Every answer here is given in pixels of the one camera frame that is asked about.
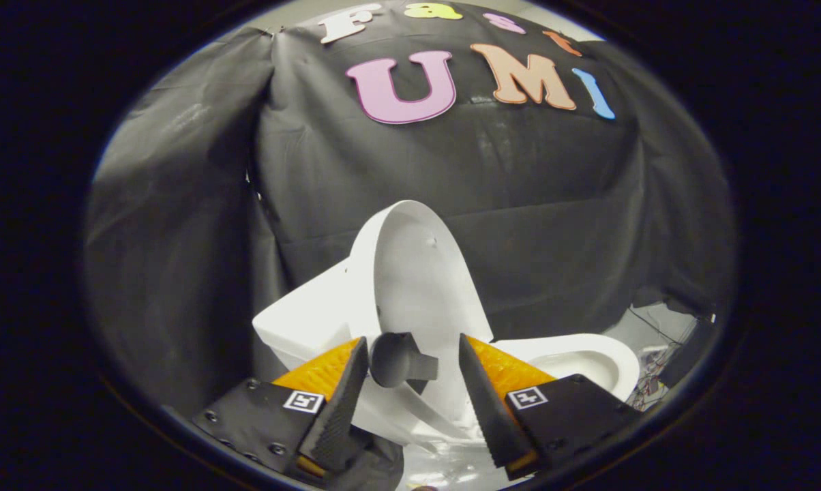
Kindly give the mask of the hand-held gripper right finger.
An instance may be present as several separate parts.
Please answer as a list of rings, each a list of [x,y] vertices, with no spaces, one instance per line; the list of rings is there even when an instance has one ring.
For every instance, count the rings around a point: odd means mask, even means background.
[[[642,415],[587,376],[550,376],[466,333],[458,366],[492,462],[511,481],[585,457]]]

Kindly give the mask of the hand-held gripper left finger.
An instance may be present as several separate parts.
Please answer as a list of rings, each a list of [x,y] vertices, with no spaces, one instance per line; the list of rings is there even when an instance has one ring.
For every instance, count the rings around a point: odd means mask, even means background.
[[[194,423],[273,472],[330,478],[348,466],[352,419],[368,370],[366,339],[354,338],[273,381],[246,379]]]

